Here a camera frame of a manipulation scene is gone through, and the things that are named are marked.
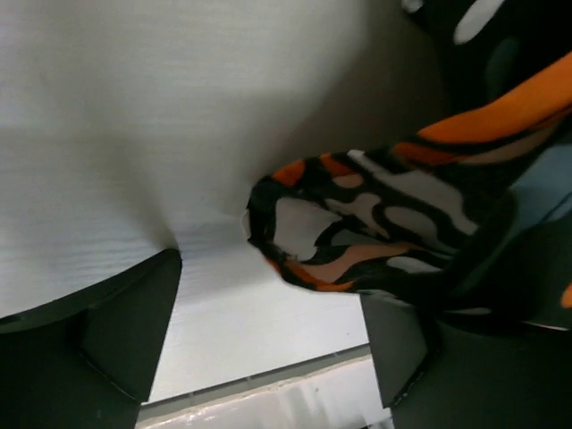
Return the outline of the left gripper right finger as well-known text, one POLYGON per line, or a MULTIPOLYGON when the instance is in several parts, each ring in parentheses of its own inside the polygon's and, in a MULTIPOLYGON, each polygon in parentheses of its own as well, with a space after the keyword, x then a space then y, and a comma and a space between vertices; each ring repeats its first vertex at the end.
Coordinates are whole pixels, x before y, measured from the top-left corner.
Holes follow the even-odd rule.
POLYGON ((571 425, 571 222, 519 234, 470 290, 487 315, 361 300, 398 428, 571 425))

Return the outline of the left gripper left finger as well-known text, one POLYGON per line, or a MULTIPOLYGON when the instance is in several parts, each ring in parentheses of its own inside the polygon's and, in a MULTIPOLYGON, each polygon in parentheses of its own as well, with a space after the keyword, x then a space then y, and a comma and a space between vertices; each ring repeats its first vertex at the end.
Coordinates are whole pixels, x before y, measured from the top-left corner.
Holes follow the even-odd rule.
POLYGON ((181 278, 166 249, 1 320, 3 428, 132 428, 150 397, 181 278))

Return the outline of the orange camouflage shorts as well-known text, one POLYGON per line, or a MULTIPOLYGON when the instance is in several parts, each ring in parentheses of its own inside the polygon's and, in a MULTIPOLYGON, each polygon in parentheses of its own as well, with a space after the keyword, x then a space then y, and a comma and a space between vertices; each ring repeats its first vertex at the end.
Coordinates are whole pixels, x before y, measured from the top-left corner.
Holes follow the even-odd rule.
POLYGON ((378 295, 431 313, 500 311, 571 327, 571 4, 403 1, 431 39, 452 116, 367 151, 260 179, 248 243, 287 283, 378 295))

